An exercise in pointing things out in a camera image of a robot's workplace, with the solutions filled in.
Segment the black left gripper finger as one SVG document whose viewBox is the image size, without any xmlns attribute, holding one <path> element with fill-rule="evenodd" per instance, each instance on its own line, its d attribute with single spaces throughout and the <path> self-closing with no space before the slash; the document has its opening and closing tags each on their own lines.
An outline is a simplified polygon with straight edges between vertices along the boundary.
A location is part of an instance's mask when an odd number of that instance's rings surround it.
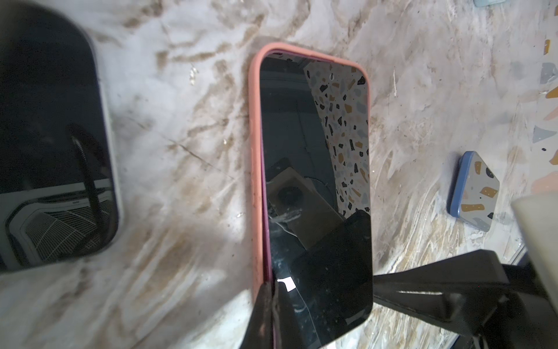
<svg viewBox="0 0 558 349">
<path fill-rule="evenodd" d="M 269 282 L 258 291 L 240 349 L 273 348 L 273 291 Z"/>
</svg>

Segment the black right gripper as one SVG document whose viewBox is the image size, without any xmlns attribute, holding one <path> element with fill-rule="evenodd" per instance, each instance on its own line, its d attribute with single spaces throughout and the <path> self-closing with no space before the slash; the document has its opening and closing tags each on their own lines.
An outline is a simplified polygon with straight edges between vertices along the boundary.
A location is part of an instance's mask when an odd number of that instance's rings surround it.
<svg viewBox="0 0 558 349">
<path fill-rule="evenodd" d="M 504 294 L 506 273 L 495 252 L 478 250 L 373 278 L 379 305 L 463 335 L 475 336 Z M 548 299 L 517 293 L 504 298 L 477 338 L 454 348 L 556 348 L 557 313 Z"/>
</svg>

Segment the pink silicone phone case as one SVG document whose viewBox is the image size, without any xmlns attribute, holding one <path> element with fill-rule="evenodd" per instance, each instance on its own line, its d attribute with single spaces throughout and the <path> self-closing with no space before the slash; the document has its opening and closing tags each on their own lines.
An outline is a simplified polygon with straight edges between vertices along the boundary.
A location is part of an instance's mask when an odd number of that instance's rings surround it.
<svg viewBox="0 0 558 349">
<path fill-rule="evenodd" d="M 282 42 L 269 43 L 251 58 L 248 69 L 248 107 L 251 147 L 251 207 L 253 233 L 253 289 L 252 298 L 256 299 L 260 287 L 273 279 L 270 257 L 270 233 L 267 218 L 267 201 L 264 174 L 264 145 L 262 139 L 262 107 L 260 93 L 260 67 L 263 60 L 273 53 L 286 53 L 302 58 L 309 58 L 327 63 L 349 66 L 363 74 L 365 79 L 369 76 L 366 70 L 358 63 L 337 58 L 322 52 L 312 51 L 302 47 Z"/>
</svg>

